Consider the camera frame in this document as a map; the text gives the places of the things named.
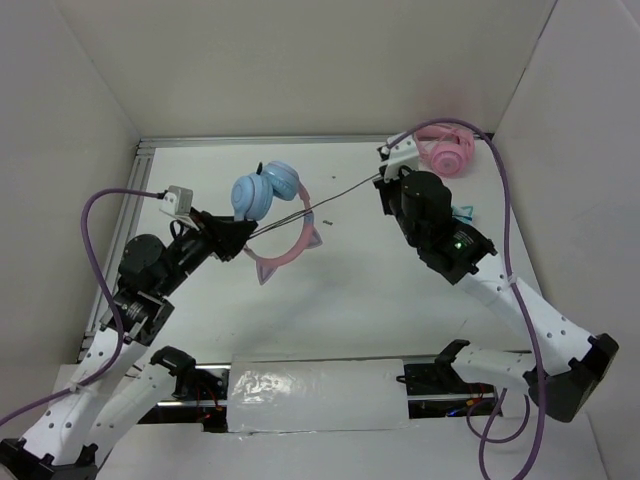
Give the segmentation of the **blue pink cat-ear headphones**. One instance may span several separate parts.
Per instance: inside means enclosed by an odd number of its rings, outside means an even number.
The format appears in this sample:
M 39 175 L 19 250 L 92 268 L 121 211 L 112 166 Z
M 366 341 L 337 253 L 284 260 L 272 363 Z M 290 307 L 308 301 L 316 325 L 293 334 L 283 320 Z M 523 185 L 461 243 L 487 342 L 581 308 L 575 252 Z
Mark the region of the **blue pink cat-ear headphones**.
M 255 173 L 240 177 L 231 190 L 231 205 L 235 220 L 262 220 L 269 212 L 274 198 L 292 201 L 298 197 L 304 204 L 303 226 L 296 243 L 279 257 L 262 257 L 248 245 L 243 252 L 255 262 L 258 283 L 264 285 L 276 271 L 303 252 L 322 245 L 322 238 L 315 227 L 310 196 L 301 183 L 298 172 L 290 165 L 273 161 L 259 166 Z

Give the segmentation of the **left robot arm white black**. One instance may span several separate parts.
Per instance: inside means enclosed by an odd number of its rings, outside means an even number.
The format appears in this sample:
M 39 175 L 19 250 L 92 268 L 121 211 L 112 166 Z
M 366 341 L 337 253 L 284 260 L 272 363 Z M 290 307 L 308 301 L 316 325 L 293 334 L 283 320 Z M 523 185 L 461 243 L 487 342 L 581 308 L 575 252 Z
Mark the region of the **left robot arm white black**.
M 21 437 L 1 442 L 1 465 L 16 479 L 94 479 L 116 443 L 163 398 L 196 390 L 196 361 L 170 346 L 157 350 L 127 386 L 121 379 L 148 351 L 174 307 L 171 295 L 203 262 L 234 259 L 254 221 L 192 210 L 188 227 L 169 245 L 151 234 L 125 246 L 106 314 L 68 387 Z

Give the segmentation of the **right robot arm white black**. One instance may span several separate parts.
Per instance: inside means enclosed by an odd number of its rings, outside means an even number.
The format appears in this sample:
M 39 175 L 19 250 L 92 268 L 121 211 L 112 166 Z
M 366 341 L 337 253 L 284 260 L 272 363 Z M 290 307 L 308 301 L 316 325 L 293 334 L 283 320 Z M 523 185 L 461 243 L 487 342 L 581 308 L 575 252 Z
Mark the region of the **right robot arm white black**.
M 454 340 L 438 355 L 436 379 L 448 392 L 468 383 L 527 395 L 552 419 L 569 423 L 603 380 L 619 345 L 571 322 L 524 281 L 510 276 L 494 243 L 456 219 L 451 191 L 426 171 L 402 167 L 374 183 L 383 211 L 393 216 L 419 259 L 476 298 L 516 334 L 535 338 L 529 354 Z

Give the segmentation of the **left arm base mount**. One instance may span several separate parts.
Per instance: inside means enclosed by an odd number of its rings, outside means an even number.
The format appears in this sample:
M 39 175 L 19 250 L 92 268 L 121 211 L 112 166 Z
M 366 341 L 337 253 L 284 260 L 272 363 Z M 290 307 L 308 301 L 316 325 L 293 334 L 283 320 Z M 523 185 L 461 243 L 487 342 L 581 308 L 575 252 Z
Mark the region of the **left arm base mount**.
M 230 365 L 202 364 L 183 397 L 169 396 L 156 403 L 139 425 L 189 424 L 207 433 L 227 433 Z

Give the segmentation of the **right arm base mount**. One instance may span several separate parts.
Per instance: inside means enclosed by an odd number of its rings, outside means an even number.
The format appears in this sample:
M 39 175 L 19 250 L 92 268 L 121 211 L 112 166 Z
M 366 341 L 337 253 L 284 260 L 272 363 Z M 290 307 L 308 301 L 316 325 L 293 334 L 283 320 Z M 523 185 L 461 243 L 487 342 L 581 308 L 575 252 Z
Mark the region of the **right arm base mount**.
M 462 418 L 489 415 L 497 400 L 495 387 L 483 383 L 465 383 L 447 378 L 441 365 L 405 363 L 396 381 L 406 389 L 409 418 Z

